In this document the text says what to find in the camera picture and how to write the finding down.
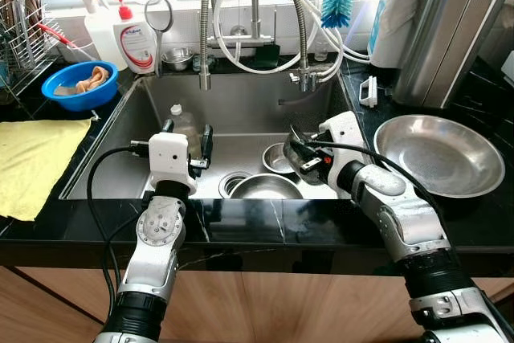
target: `kitchen sink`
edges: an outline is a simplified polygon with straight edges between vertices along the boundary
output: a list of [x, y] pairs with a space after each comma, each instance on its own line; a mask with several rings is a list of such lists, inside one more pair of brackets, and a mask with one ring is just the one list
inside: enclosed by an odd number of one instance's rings
[[[290, 124], [314, 133], [320, 122], [348, 109], [336, 77], [314, 93], [300, 92], [287, 73], [212, 75], [208, 92], [199, 89], [194, 75], [141, 78], [113, 113], [105, 134], [84, 156], [82, 167], [61, 198], [86, 198], [92, 163], [105, 151], [126, 146], [131, 140], [147, 141], [160, 131], [173, 104], [194, 114], [199, 133], [205, 124], [214, 128], [211, 166], [197, 179], [198, 192], [191, 198], [226, 197], [224, 190], [234, 187], [235, 179], [270, 173], [262, 164], [262, 153], [284, 141]], [[304, 198], [337, 198], [327, 186], [310, 186], [294, 174], [289, 177]], [[103, 161], [96, 171], [93, 197], [140, 198], [148, 189], [149, 161], [119, 153]]]

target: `sink drain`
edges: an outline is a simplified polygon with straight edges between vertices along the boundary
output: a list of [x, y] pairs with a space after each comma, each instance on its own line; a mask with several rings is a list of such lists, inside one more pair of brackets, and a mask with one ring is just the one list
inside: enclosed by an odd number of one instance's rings
[[230, 198], [230, 193], [232, 193], [232, 190], [234, 190], [235, 186], [250, 176], [251, 174], [247, 172], [229, 173], [219, 182], [219, 193], [223, 198]]

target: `faucet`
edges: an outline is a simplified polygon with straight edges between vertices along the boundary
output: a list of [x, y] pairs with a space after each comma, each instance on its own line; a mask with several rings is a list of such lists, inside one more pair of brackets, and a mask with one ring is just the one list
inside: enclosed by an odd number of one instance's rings
[[[302, 92], [316, 90], [316, 73], [311, 73], [308, 67], [307, 58], [307, 33], [305, 29], [304, 9], [301, 0], [292, 0], [296, 15], [298, 18], [298, 27], [300, 31], [300, 68], [298, 75], [290, 74], [293, 83], [298, 83]], [[211, 0], [212, 8], [214, 9], [216, 0]], [[207, 23], [209, 17], [209, 0], [202, 0], [200, 10], [200, 89], [207, 91], [210, 90], [210, 73], [207, 64]], [[232, 40], [245, 42], [245, 47], [256, 47], [258, 45], [271, 43], [272, 38], [260, 34], [260, 19], [259, 19], [259, 0], [251, 0], [251, 35], [240, 35], [231, 37]]]

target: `dish soap bottle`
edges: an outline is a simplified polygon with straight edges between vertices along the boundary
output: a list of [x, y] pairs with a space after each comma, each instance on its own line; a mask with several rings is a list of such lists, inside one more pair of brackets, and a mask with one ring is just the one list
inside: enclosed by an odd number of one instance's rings
[[121, 22], [113, 27], [118, 47], [130, 69], [137, 74], [146, 74], [155, 67], [155, 34], [143, 16], [134, 17], [132, 10], [120, 1]]
[[86, 5], [88, 14], [84, 18], [84, 25], [88, 30], [91, 41], [95, 45], [100, 59], [114, 63], [118, 70], [127, 68], [127, 63], [121, 56], [118, 45], [114, 39], [112, 25], [114, 24], [109, 5], [105, 0], [82, 0]]
[[191, 157], [200, 158], [202, 156], [200, 135], [196, 129], [193, 114], [184, 112], [180, 104], [174, 104], [170, 111], [171, 119], [173, 120], [173, 132], [185, 134], [189, 143]]

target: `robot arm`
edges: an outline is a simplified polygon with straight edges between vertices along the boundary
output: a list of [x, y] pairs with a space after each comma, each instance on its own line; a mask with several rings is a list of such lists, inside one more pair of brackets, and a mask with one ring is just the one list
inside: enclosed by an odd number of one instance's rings
[[155, 193], [137, 220], [137, 245], [122, 280], [112, 315], [94, 343], [157, 343], [177, 273], [177, 251], [186, 236], [185, 202], [197, 189], [195, 178], [207, 169], [212, 128], [202, 140], [202, 158], [191, 160], [187, 138], [164, 132], [148, 143], [133, 142], [148, 155]]
[[325, 121], [313, 137], [292, 128], [284, 153], [306, 182], [324, 182], [339, 196], [350, 193], [377, 226], [406, 279], [411, 313], [426, 330], [422, 341], [509, 342], [460, 267], [434, 208], [416, 195], [412, 184], [377, 165], [365, 165], [356, 151], [306, 145], [313, 138], [362, 146], [354, 114]]

